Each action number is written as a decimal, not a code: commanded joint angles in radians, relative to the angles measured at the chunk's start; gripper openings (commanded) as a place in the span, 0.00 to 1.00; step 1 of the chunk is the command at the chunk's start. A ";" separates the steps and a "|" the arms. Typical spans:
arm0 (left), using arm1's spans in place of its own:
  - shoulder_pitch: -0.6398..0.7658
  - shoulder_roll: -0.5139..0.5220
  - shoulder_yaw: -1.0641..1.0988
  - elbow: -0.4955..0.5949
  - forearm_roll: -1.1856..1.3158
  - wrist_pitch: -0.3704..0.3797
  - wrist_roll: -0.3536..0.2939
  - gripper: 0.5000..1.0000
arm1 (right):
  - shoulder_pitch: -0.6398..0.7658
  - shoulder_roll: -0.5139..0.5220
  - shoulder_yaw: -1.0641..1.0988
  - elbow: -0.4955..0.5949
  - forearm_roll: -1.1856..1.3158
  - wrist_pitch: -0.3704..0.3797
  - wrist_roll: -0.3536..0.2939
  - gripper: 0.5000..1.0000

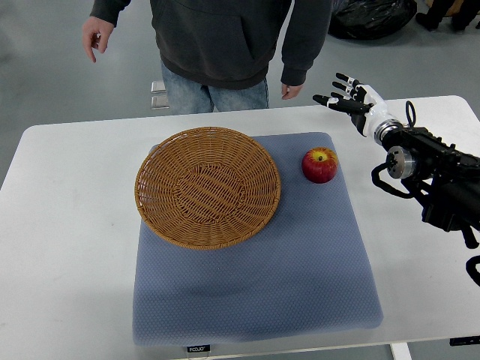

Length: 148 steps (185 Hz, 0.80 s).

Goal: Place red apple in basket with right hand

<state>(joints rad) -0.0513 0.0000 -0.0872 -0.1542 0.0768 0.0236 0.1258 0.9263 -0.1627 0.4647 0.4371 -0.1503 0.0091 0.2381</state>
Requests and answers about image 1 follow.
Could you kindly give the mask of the person bare hand left side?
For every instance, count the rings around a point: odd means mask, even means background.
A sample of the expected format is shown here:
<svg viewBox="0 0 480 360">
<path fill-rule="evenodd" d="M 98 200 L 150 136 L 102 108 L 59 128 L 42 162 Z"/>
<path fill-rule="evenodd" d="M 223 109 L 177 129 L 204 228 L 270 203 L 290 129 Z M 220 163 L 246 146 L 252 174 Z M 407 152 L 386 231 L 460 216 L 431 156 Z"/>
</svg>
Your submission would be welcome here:
<svg viewBox="0 0 480 360">
<path fill-rule="evenodd" d="M 95 63 L 94 51 L 104 54 L 107 50 L 110 35 L 115 26 L 105 20 L 90 16 L 82 26 L 82 47 L 87 57 Z"/>
</svg>

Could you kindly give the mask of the person bare hand right side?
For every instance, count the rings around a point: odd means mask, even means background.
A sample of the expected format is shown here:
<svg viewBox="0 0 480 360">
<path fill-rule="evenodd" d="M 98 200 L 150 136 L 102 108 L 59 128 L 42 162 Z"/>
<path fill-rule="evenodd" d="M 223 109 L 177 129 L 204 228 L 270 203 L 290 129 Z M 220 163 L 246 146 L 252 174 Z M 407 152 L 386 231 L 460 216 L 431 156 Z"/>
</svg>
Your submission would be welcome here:
<svg viewBox="0 0 480 360">
<path fill-rule="evenodd" d="M 281 85 L 281 98 L 283 100 L 290 100 L 296 98 L 301 90 L 303 89 L 304 85 Z"/>
</svg>

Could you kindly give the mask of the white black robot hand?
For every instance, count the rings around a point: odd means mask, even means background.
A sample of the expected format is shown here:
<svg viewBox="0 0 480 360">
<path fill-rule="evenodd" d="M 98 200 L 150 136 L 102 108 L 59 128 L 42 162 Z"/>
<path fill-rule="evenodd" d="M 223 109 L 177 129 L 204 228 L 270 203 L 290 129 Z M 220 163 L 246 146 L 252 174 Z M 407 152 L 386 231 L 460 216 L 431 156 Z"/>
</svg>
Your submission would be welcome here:
<svg viewBox="0 0 480 360">
<path fill-rule="evenodd" d="M 402 127 L 370 85 L 343 73 L 336 73 L 336 78 L 332 85 L 337 92 L 329 96 L 315 94 L 313 100 L 331 110 L 346 113 L 363 137 L 370 137 L 379 144 L 388 131 Z"/>
</svg>

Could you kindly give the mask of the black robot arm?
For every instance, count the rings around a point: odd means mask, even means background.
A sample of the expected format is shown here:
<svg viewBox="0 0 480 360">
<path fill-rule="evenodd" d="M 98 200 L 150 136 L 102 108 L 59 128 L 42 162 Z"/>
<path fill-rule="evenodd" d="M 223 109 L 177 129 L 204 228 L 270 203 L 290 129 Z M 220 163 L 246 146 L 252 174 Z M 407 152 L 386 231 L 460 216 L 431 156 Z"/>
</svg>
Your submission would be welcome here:
<svg viewBox="0 0 480 360">
<path fill-rule="evenodd" d="M 389 124 L 380 134 L 387 155 L 371 172 L 373 184 L 396 197 L 417 200 L 423 222 L 460 231 L 467 248 L 478 248 L 479 158 L 417 127 L 411 101 L 405 110 L 407 125 Z"/>
</svg>

